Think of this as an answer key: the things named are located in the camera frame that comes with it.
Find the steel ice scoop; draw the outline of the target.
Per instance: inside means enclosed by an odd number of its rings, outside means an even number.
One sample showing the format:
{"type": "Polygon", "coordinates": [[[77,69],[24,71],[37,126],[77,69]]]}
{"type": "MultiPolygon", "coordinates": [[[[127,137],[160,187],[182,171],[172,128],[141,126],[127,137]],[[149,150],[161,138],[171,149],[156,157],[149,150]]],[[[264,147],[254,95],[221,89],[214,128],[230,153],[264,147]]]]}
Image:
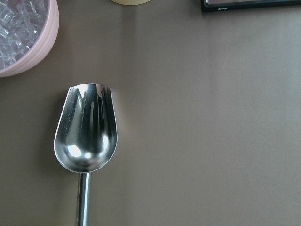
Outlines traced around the steel ice scoop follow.
{"type": "Polygon", "coordinates": [[[54,138],[54,153],[79,175],[76,225],[88,225],[91,174],[113,157],[118,141],[111,88],[89,83],[69,88],[54,138]]]}

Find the round wooden stand base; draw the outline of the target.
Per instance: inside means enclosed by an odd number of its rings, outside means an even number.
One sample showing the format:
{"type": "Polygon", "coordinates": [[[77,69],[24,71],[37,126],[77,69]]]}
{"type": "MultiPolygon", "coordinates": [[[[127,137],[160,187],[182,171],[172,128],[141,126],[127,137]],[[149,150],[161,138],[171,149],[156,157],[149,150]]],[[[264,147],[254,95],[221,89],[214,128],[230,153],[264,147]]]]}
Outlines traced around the round wooden stand base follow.
{"type": "Polygon", "coordinates": [[[150,0],[111,0],[120,5],[135,6],[149,2],[150,0]]]}

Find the black digital scale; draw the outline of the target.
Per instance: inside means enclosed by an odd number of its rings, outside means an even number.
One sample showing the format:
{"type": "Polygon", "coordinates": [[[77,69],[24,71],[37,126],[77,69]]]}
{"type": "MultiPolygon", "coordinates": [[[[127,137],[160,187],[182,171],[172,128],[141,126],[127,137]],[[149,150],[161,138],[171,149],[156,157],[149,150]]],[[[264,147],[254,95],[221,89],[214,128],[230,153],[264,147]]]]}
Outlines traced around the black digital scale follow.
{"type": "Polygon", "coordinates": [[[202,12],[300,5],[301,0],[201,0],[202,12]]]}

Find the pink bowl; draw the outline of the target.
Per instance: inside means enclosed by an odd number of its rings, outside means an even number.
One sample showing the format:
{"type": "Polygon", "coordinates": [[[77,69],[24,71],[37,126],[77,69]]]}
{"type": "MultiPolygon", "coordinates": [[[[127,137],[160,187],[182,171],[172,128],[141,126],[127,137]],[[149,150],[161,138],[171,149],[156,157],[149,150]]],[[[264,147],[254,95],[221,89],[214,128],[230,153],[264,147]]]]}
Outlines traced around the pink bowl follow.
{"type": "Polygon", "coordinates": [[[0,71],[1,77],[23,73],[41,62],[52,49],[59,29],[59,9],[56,0],[48,2],[48,15],[34,45],[15,63],[0,71]]]}

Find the clear ice cubes pile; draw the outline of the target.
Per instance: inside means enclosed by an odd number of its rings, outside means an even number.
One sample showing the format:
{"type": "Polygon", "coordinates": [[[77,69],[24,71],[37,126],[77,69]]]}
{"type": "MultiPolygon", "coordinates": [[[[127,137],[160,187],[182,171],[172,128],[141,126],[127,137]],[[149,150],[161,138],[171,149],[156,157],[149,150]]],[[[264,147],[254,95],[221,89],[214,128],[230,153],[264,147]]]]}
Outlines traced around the clear ice cubes pile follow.
{"type": "Polygon", "coordinates": [[[48,0],[0,2],[0,68],[22,58],[34,45],[48,15],[48,0]]]}

